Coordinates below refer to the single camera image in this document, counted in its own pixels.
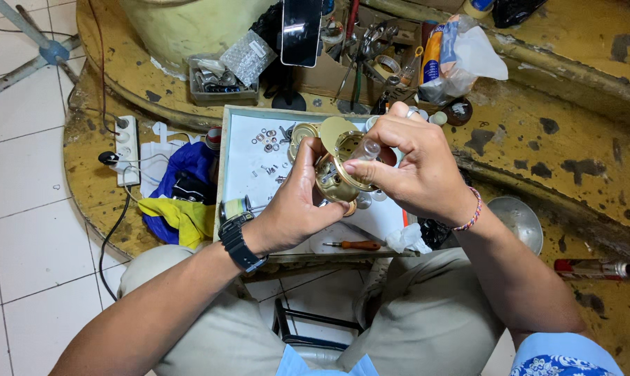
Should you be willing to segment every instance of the power strip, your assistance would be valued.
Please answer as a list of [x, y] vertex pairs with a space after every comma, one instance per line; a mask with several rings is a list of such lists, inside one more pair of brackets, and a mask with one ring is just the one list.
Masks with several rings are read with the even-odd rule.
[[[129, 125], [126, 128], [122, 128], [117, 122], [115, 123], [115, 132], [118, 132], [115, 136], [115, 150], [116, 154], [124, 160], [131, 160], [132, 162], [122, 163], [123, 169], [118, 171], [118, 186], [123, 187], [125, 185], [140, 184], [141, 176], [138, 170], [138, 136], [136, 135], [136, 118], [134, 116], [120, 116], [119, 118], [126, 120]], [[126, 166], [131, 165], [135, 168], [126, 169]]]

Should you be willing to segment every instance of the washer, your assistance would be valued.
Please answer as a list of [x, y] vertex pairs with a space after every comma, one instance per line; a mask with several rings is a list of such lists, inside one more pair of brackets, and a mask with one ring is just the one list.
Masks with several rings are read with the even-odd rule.
[[361, 210], [369, 209], [372, 203], [373, 203], [373, 199], [370, 197], [369, 192], [359, 192], [359, 196], [357, 196], [358, 209], [361, 209]]
[[370, 197], [372, 197], [375, 201], [385, 201], [387, 199], [387, 194], [381, 189], [378, 189], [377, 191], [371, 192]]

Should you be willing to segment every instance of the white tile floor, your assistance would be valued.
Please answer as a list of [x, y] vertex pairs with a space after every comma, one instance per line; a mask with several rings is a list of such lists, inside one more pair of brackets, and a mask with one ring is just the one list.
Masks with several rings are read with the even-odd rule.
[[[43, 30], [76, 32], [74, 1], [8, 3], [25, 6]], [[1, 15], [0, 28], [14, 29]], [[0, 76], [36, 55], [37, 45], [24, 35], [0, 32]], [[84, 62], [82, 50], [69, 61], [76, 71]], [[61, 144], [72, 88], [66, 75], [46, 67], [0, 94], [0, 376], [46, 375], [78, 330], [113, 302], [99, 273], [116, 289], [127, 267], [109, 250], [98, 269], [102, 240], [82, 221], [66, 184]], [[319, 272], [248, 289], [269, 326], [276, 297], [292, 309], [352, 319], [351, 301], [365, 275]], [[300, 320], [290, 327], [344, 343], [354, 336]], [[483, 376], [507, 375], [513, 356], [506, 333]]]

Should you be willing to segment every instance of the sneaker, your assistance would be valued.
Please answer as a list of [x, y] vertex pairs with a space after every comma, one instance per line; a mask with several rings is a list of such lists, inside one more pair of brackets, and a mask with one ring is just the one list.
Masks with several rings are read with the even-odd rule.
[[368, 274], [368, 280], [361, 289], [361, 293], [354, 299], [352, 303], [352, 312], [357, 322], [362, 328], [368, 329], [366, 325], [366, 305], [371, 298], [382, 294], [384, 287], [387, 285], [387, 270], [394, 258], [378, 258], [373, 263]]

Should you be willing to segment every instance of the khaki pants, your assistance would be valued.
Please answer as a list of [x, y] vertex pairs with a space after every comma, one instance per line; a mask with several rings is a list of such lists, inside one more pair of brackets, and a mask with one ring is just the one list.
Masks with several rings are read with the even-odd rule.
[[[132, 261], [123, 296], [192, 255], [164, 245]], [[503, 333], [461, 248], [394, 258], [372, 326], [337, 361], [350, 371], [366, 354], [381, 376], [479, 375]], [[154, 367], [160, 376], [274, 376], [285, 344], [256, 300], [222, 292]]]

